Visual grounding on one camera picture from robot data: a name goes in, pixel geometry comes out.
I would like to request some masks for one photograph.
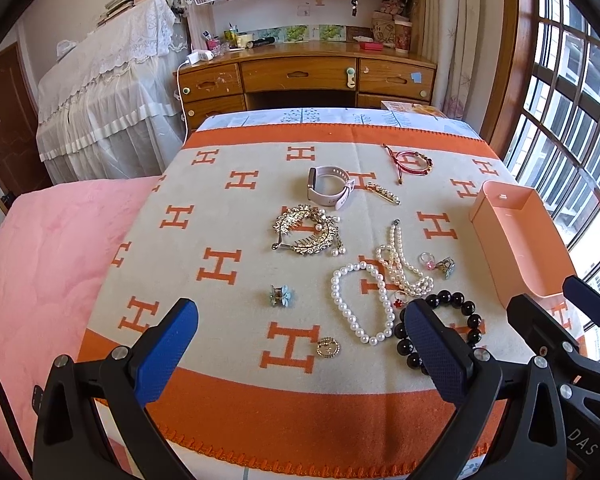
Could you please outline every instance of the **wooden desk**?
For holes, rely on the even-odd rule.
[[[354,70],[352,81],[349,68]],[[390,48],[282,43],[230,52],[181,70],[180,95],[189,127],[196,129],[212,115],[280,107],[289,101],[287,106],[295,106],[299,92],[306,91],[320,91],[315,95],[323,106],[344,102],[380,108],[381,100],[430,104],[435,76],[434,63]]]

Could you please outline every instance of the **blue gripper pad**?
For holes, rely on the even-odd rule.
[[[600,295],[577,276],[569,276],[562,284],[562,293],[596,325],[600,326]]]
[[[153,341],[152,336],[155,337],[156,332],[150,331],[156,329],[162,332],[162,335],[158,332],[157,340]],[[154,402],[160,397],[197,330],[198,308],[193,301],[181,298],[158,326],[151,327],[142,334],[134,345],[134,350],[139,344],[141,352],[144,350],[141,340],[145,336],[149,336],[145,341],[152,343],[152,348],[146,349],[146,357],[136,365],[134,393],[140,406],[144,407],[148,402]]]
[[[458,333],[445,327],[423,300],[406,307],[404,326],[443,400],[459,406],[468,391],[474,364]]]

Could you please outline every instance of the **black bead bracelet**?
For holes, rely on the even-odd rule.
[[[466,325],[470,329],[466,335],[467,344],[471,348],[474,348],[475,345],[480,342],[480,339],[482,339],[482,332],[480,331],[479,326],[482,322],[482,318],[479,314],[475,313],[475,303],[473,301],[465,301],[462,292],[454,292],[452,294],[448,290],[441,290],[437,294],[429,294],[425,298],[425,301],[432,309],[436,309],[441,304],[445,306],[451,305],[454,308],[460,309],[460,312],[462,312],[464,316],[467,316]],[[419,368],[423,374],[429,375],[404,327],[404,313],[406,310],[407,306],[404,306],[399,315],[400,323],[394,326],[394,334],[400,340],[396,347],[398,354],[407,358],[407,366],[409,368],[413,368],[414,370]]]

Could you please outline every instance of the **blue flower hair clip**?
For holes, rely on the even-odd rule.
[[[291,289],[288,286],[275,287],[271,285],[271,294],[269,295],[271,306],[291,306],[291,297]]]

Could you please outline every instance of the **black cable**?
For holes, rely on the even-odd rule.
[[[4,420],[7,422],[7,427],[9,428],[9,432],[11,433],[11,437],[18,449],[18,453],[20,454],[20,458],[24,463],[24,467],[27,469],[29,476],[33,478],[33,462],[31,460],[31,456],[29,455],[29,450],[27,446],[24,444],[24,440],[22,438],[22,434],[20,433],[20,429],[18,428],[18,423],[16,422],[16,418],[13,415],[13,411],[11,410],[11,405],[9,404],[9,399],[7,399],[7,394],[2,387],[2,383],[0,382],[0,408],[2,410],[2,414],[4,415]]]

